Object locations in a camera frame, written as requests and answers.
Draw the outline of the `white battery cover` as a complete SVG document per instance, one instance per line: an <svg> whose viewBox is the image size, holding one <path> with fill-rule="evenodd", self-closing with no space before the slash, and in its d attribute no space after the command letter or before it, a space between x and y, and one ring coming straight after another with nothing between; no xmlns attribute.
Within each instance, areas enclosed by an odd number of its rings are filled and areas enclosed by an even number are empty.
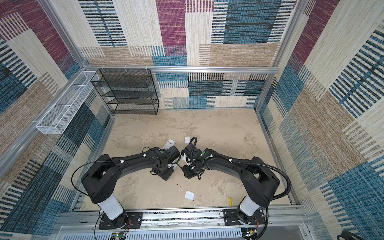
<svg viewBox="0 0 384 240"><path fill-rule="evenodd" d="M191 141L191 138L189 136L185 137L185 143L186 144L189 144Z"/></svg>
<svg viewBox="0 0 384 240"><path fill-rule="evenodd" d="M193 201L194 198L195 198L195 193L190 192L190 191L186 191L186 193L185 193L185 198L186 198L187 200Z"/></svg>

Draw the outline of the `red and white remote control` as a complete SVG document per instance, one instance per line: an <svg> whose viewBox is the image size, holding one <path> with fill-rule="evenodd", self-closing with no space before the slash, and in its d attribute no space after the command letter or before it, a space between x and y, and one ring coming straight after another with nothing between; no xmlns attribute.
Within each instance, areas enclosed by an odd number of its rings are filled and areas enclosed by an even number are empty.
<svg viewBox="0 0 384 240"><path fill-rule="evenodd" d="M177 168L179 166L179 164L178 163L171 163L171 164L168 164L168 167L170 168L170 169L175 169L175 168Z"/></svg>

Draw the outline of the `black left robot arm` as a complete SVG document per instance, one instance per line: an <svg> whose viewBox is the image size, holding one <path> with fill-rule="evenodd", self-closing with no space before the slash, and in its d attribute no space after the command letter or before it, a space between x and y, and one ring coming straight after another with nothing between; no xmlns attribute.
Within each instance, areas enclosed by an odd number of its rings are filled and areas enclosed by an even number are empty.
<svg viewBox="0 0 384 240"><path fill-rule="evenodd" d="M167 181L173 174L171 164L176 163L181 155L172 146L169 149L159 147L127 157L101 155L83 175L81 183L92 203L103 211L100 230L122 229L128 226L129 217L114 195L114 189L121 176L150 168L151 173Z"/></svg>

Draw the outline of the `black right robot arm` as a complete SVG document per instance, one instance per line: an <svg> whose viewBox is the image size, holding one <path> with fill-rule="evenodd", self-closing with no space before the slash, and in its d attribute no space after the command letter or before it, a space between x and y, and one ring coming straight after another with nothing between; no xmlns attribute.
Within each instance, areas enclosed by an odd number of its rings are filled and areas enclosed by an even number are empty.
<svg viewBox="0 0 384 240"><path fill-rule="evenodd" d="M216 170L239 178L247 195L237 208L237 219L249 225L254 213L267 209L271 201L280 199L291 191L292 182L281 169L267 165L258 157L251 160L236 159L222 155L212 149L200 150L196 147L197 138L181 151L185 160L183 172L186 178L200 179L206 170Z"/></svg>

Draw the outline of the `black mesh shelf rack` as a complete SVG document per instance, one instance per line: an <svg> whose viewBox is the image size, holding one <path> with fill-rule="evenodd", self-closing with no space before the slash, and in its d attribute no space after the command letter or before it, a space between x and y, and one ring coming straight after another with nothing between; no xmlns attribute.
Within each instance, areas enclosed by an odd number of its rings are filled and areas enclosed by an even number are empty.
<svg viewBox="0 0 384 240"><path fill-rule="evenodd" d="M150 70L98 69L91 83L114 115L158 113L159 96Z"/></svg>

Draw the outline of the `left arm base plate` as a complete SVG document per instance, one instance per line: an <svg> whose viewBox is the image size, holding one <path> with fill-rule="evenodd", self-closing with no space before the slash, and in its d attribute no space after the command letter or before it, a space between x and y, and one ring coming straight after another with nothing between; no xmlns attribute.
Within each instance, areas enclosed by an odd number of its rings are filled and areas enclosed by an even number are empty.
<svg viewBox="0 0 384 240"><path fill-rule="evenodd" d="M98 229L99 230L139 229L142 224L142 219L143 219L143 212L124 212L114 220L110 220L108 216L105 213L103 213Z"/></svg>

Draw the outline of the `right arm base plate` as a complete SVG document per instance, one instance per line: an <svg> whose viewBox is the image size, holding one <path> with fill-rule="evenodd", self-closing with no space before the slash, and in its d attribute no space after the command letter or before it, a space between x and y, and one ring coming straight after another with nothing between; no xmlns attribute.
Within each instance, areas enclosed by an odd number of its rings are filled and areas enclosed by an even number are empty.
<svg viewBox="0 0 384 240"><path fill-rule="evenodd" d="M266 222L266 215L261 210L256 210L252 216L247 216L239 209L224 209L219 213L220 217L224 219L226 226L235 225L264 225Z"/></svg>

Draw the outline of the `white mesh wall basket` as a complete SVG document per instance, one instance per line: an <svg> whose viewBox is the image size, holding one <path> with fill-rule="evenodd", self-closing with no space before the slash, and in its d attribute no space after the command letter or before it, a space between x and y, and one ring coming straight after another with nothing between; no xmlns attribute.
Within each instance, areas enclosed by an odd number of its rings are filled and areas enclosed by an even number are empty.
<svg viewBox="0 0 384 240"><path fill-rule="evenodd" d="M83 71L77 75L37 123L36 129L44 135L63 134L93 89L91 80L95 75L93 71Z"/></svg>

